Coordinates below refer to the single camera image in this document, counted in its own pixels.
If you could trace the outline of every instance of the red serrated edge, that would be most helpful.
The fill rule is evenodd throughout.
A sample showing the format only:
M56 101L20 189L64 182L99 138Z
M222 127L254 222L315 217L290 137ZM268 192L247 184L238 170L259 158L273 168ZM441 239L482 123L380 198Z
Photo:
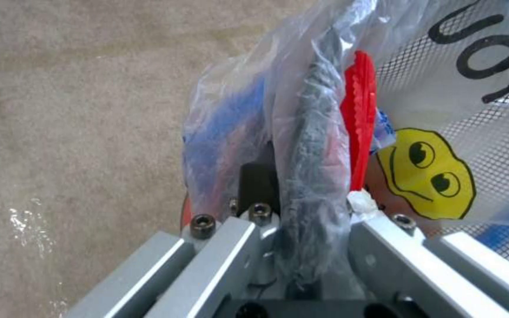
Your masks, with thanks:
M351 187L364 185L370 144L376 115L376 78L374 62L363 51L355 53L355 63L345 70L346 96L341 103L341 115L349 135L351 155Z

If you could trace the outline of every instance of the black plastic part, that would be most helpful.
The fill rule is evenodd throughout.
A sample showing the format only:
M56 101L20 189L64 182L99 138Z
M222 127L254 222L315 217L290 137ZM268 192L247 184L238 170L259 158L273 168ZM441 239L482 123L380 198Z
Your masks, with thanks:
M280 215L279 196L274 148L269 143L256 161L241 166L237 216L240 216L254 203L266 203L270 205L273 213Z
M386 303L365 300L230 300L218 310L217 318L402 318Z

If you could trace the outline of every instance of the beige carpet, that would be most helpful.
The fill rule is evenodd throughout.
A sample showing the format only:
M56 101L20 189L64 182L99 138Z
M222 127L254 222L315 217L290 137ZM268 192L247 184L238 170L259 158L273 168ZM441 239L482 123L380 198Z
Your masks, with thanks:
M178 233L192 85L311 2L0 0L0 317L58 317Z

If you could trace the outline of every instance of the cartoon eye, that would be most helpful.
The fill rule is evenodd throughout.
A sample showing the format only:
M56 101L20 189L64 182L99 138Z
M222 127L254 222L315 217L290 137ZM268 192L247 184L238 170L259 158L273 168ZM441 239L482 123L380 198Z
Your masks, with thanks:
M410 161L418 168L424 169L429 167L435 160L435 151L430 144L423 141L416 141L410 146L408 151Z
M433 188L443 197L454 197L461 190L461 183L454 173L440 173L431 179Z

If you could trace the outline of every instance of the yellow cartoon face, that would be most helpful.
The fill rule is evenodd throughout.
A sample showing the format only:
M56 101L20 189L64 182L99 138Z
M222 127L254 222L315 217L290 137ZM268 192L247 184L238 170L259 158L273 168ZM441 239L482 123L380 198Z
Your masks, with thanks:
M461 219L475 198L471 171L434 131L400 129L378 160L390 191L430 219Z

